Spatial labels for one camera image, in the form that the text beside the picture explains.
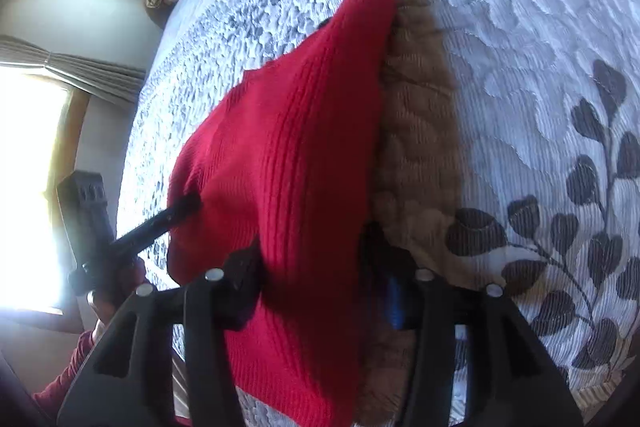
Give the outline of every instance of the red sleeve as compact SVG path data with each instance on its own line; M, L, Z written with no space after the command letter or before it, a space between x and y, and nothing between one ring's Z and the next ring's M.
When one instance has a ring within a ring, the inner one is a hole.
M48 414L52 419L58 416L58 411L62 406L66 393L71 387L82 362L94 347L94 340L91 337L91 331L85 331L80 335L78 347L71 355L71 362L62 372L62 374L51 382L44 391L35 393L33 399L40 408Z

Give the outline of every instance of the bed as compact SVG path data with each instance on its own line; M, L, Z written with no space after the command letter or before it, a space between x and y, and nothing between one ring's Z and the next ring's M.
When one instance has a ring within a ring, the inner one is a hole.
M340 1L180 0L140 95L119 234L164 208L181 146L242 72ZM374 218L451 283L503 286L586 419L640 344L639 42L640 0L398 0L381 77ZM167 243L142 254L161 288ZM393 418L413 342L379 325L356 423ZM457 369L452 423L464 357ZM292 423L239 395L249 425Z

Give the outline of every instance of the silver screw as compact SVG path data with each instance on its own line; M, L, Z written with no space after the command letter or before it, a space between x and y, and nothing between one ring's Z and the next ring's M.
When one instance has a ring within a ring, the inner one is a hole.
M418 268L415 271L415 280L417 281L429 282L429 281L433 281L434 279L435 279L435 276L433 272L428 268Z
M204 278L209 282L222 281L225 276L225 271L221 268L212 268L211 270L207 270L206 274L204 274Z
M484 289L484 291L490 297L502 297L502 294L504 293L504 291L502 290L502 287L495 283L488 284Z
M139 297L147 297L154 292L155 288L152 284L145 282L136 288L136 295Z

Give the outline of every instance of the wooden window frame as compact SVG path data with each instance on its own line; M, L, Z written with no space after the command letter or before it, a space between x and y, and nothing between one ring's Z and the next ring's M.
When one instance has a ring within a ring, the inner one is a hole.
M47 201L49 201L51 228L56 244L58 263L61 272L64 274L74 267L74 261L62 222L56 186L58 182L74 171L82 123L84 122L91 95L81 89L46 76L38 76L38 79L64 87L69 93L58 122L56 143L51 155L49 180L47 181L45 193ZM55 308L49 311L0 308L0 317L45 330L63 333L82 333L84 331L78 298L66 284L63 284L61 299Z

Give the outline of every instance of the beige curtain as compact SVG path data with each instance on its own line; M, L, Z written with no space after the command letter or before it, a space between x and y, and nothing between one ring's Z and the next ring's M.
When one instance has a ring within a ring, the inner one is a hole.
M49 53L0 35L0 68L46 70L58 79L122 107L138 103L145 71L101 60Z

